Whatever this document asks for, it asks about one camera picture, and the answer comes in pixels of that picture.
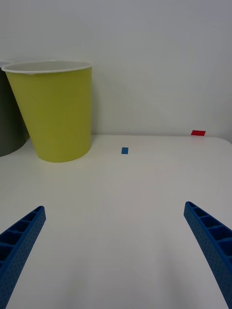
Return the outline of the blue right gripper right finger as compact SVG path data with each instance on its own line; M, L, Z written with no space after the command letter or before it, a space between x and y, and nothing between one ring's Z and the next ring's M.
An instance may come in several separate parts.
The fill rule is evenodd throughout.
M190 226L225 299L232 308L232 231L192 202L185 203Z

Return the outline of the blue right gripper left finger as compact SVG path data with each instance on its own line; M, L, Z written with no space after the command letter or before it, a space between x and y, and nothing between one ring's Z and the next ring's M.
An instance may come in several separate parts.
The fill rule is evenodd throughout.
M45 221L45 208L39 206L0 235L0 308L7 307Z

